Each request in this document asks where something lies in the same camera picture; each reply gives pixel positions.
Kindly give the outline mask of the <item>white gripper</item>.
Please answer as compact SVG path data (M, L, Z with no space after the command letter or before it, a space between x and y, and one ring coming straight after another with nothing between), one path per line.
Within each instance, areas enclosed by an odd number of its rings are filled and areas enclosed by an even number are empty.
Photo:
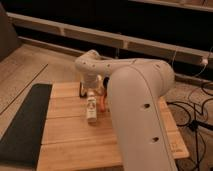
M86 98L89 89L98 90L100 88L100 80L96 75L84 75L79 87L79 97Z

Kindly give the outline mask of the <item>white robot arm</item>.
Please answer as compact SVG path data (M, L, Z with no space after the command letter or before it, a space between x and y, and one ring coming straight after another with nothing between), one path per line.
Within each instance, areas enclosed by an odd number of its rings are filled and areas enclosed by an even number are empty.
M83 86L109 79L107 100L124 171L177 171L158 100L174 83L171 66L156 59L103 60L90 50L75 60Z

